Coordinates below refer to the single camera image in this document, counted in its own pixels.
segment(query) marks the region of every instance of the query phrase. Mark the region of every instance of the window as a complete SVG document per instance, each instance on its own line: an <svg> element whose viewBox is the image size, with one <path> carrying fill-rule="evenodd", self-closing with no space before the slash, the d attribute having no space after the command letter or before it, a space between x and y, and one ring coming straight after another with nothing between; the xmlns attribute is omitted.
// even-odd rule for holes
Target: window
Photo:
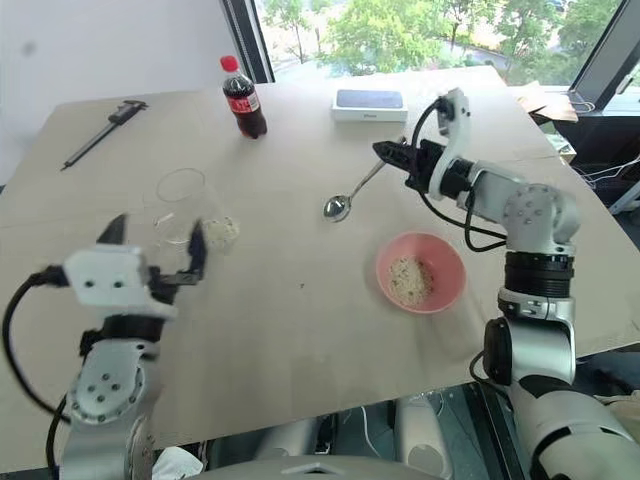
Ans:
<svg viewBox="0 0 640 480"><path fill-rule="evenodd" d="M569 86L621 0L255 0L279 82L492 65Z"/></svg>

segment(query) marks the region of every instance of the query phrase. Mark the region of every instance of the black cable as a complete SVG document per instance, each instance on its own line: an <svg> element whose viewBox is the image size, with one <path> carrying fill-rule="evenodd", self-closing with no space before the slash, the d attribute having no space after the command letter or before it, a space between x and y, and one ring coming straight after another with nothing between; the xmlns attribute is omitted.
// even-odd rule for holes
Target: black cable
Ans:
<svg viewBox="0 0 640 480"><path fill-rule="evenodd" d="M484 355L484 350L478 353L475 357L473 357L473 360L471 360L471 363L469 363L469 375L471 375L471 378L473 378L479 384L490 388L497 395L500 395L503 398L503 400L507 402L507 405L509 406L509 408L511 408L511 400L509 400L509 396L503 390L501 390L493 382L490 382L485 378L480 378L478 375L476 375L476 372L475 372L476 364L482 358L483 355Z"/></svg>
<svg viewBox="0 0 640 480"><path fill-rule="evenodd" d="M47 444L45 445L45 455L47 457L47 469L49 470L49 475L53 480L58 480L60 477L60 472L58 470L58 466L56 465L56 457L55 457L55 441L56 441L56 431L58 430L58 425L60 424L60 420L62 419L62 411L64 407L67 405L67 396L65 395L60 400L60 404L56 411L53 414L53 419L51 420L51 424L49 425L49 431L47 432Z"/></svg>
<svg viewBox="0 0 640 480"><path fill-rule="evenodd" d="M438 102L439 102L439 100L436 100L431 105L429 105L424 110L424 112L422 112L422 115L420 115L420 118L418 118L416 126L413 129L413 135L411 136L411 148L413 149L414 155L411 157L411 166L410 166L411 171L409 173L411 173L411 175L415 179L416 190L418 192L418 195L420 195L420 198L422 199L424 204L427 206L427 208L429 210L431 210L431 212L433 212L435 214L436 217L438 217L441 220L444 220L445 222L448 222L448 223L450 223L452 225L455 225L456 227L466 228L464 223L459 222L458 220L455 220L455 219L453 219L451 217L448 217L447 215L445 215L444 213L439 211L429 201L429 199L425 195L424 190L422 190L422 186L420 185L420 181L419 181L419 177L418 177L418 148L417 148L418 137L420 136L420 130L422 130L424 122L426 122L426 120L429 117L429 115L431 115L431 113L433 113L433 111L438 107ZM494 231L491 231L491 230L486 230L484 228L474 227L474 226L469 226L468 228L472 232L482 233L482 234L488 235L490 237L500 238L500 239L503 239L503 240L507 238L507 236L502 234L502 233L494 232Z"/></svg>
<svg viewBox="0 0 640 480"><path fill-rule="evenodd" d="M475 206L475 204L476 204L476 192L473 189L473 187L471 187L469 189L469 196L467 198L467 215L464 221L464 243L467 244L467 247L469 248L469 250L476 253L488 252L489 250L494 250L496 248L504 247L507 244L507 242L505 242L504 240L500 242L492 243L491 245L485 245L484 247L476 247L471 242L471 229L472 229L471 217L473 216L473 207Z"/></svg>
<svg viewBox="0 0 640 480"><path fill-rule="evenodd" d="M25 294L31 289L31 287L36 287L39 285L44 285L47 283L48 279L46 274L43 273L34 273L27 278L18 290L13 294L7 308L4 312L4 318L2 320L2 346L4 350L5 357L7 359L7 363L11 368L11 371L22 388L22 391L25 393L27 397L29 397L36 405L38 405L45 412L50 413L51 415L56 414L56 409L52 407L48 402L43 400L31 387L29 382L27 381L22 369L18 365L18 362L15 358L15 353L13 351L13 346L11 344L11 321L13 319L13 315L18 307L18 304L25 296ZM69 417L66 415L60 416L61 420L64 423L69 423Z"/></svg>

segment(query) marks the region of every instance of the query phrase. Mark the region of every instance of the clear glass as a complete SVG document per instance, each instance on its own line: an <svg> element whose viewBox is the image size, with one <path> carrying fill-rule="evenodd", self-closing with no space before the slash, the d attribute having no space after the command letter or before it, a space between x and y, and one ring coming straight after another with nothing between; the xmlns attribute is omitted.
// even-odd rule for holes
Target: clear glass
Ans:
<svg viewBox="0 0 640 480"><path fill-rule="evenodd" d="M257 0L276 81L491 65L569 86L621 0Z"/></svg>
<svg viewBox="0 0 640 480"><path fill-rule="evenodd" d="M225 213L205 174L194 168L181 168L162 177L145 202L154 212L157 248L153 256L167 267L184 261L198 219L209 251L228 252L240 233L237 222Z"/></svg>

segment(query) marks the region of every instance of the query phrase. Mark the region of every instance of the table surface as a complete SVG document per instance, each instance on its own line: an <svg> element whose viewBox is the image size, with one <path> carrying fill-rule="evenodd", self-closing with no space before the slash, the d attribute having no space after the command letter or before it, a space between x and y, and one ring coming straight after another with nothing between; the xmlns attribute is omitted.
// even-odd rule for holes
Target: table surface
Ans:
<svg viewBox="0 0 640 480"><path fill-rule="evenodd" d="M407 123L334 123L337 85L402 88ZM373 142L408 135L435 95L456 86L473 118L468 159L578 199L578 354L638 341L636 248L489 67L259 85L269 133L257 141L240 135L219 88L144 96L149 110L64 173L63 161L121 99L60 106L0 197L0 305L29 273L92 244L118 213L130 213L130 243L152 245L157 204L148 192L167 172L193 167L206 173L240 236L230 252L211 256L204 283L180 293L180 318L165 328L165 388L153 418L159 447L467 381L484 324L498 315L504 252L470 253L462 232L436 219L390 167L360 192L346 221L321 215L327 198L349 192L375 164ZM425 132L440 138L435 119ZM451 201L439 207L462 218ZM376 252L410 230L442 236L465 262L465 292L446 312L405 313L376 286ZM36 290L21 304L18 359L52 403L80 368L82 331L99 326L68 289ZM49 419L13 387L4 362L0 382L0 471L41 466Z"/></svg>

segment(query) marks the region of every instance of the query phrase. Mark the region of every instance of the cola bottle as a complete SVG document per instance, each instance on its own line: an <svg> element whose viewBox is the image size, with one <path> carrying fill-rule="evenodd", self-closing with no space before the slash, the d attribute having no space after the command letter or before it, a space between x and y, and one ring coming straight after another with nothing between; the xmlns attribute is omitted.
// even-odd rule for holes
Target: cola bottle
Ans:
<svg viewBox="0 0 640 480"><path fill-rule="evenodd" d="M231 55L222 57L220 64L227 72L222 91L227 97L231 111L236 116L240 131L250 138L264 135L267 133L267 121L262 115L255 85L239 70L236 57Z"/></svg>

